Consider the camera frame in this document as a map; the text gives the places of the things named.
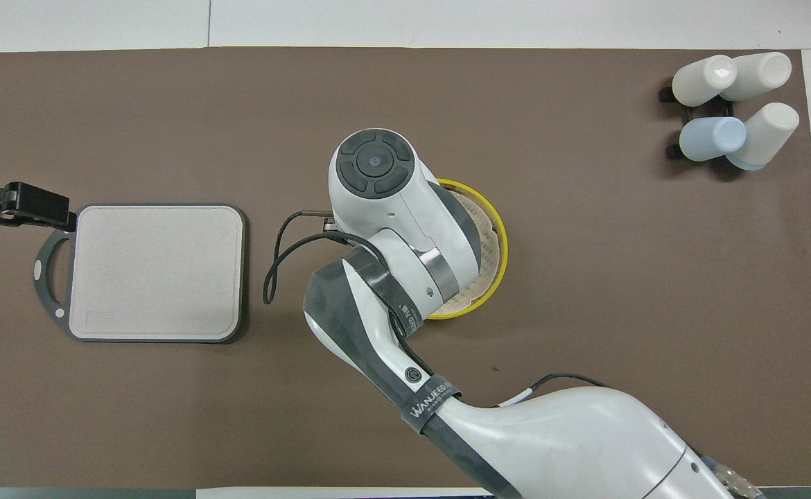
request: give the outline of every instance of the small black mount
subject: small black mount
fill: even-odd
[[[728,116],[728,117],[735,117],[735,108],[733,107],[731,100],[726,100],[725,98],[720,97],[719,95],[708,100],[706,103],[702,105],[696,105],[696,107],[691,107],[690,105],[684,105],[680,101],[677,100],[676,96],[674,95],[674,87],[666,86],[665,88],[660,89],[659,91],[659,101],[660,102],[670,102],[676,105],[680,105],[683,109],[683,126],[689,123],[691,120],[695,119],[695,112],[700,110],[701,107],[710,108],[710,114],[707,116]],[[679,144],[672,144],[665,148],[665,155],[668,156],[669,160],[679,160],[685,159],[686,156],[682,154],[682,150],[680,149]]]
[[[76,230],[70,199],[23,182],[0,187],[0,225],[41,225],[62,231]]]

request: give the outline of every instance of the brown tabletop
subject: brown tabletop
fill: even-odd
[[[260,302],[272,239],[327,209],[349,133],[403,133],[484,193],[510,263],[475,312],[411,345],[474,405],[552,371],[644,401],[769,485],[811,484],[811,145],[801,57],[735,105],[796,108],[757,173],[672,162],[656,100],[712,51],[230,48],[0,54],[0,186],[95,203],[224,202],[250,219],[248,320],[231,344],[95,344],[42,310],[50,231],[0,228],[0,486],[469,486],[311,335],[314,243]],[[291,240],[320,229],[297,222]],[[570,383],[549,383],[550,389]]]

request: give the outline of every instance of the robotic arm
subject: robotic arm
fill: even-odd
[[[476,483],[504,499],[729,498],[630,395],[589,386],[475,408],[411,352],[405,338],[478,275],[479,237],[408,140],[383,129],[349,136],[329,165],[329,195],[339,228],[371,244],[314,272],[308,325]]]

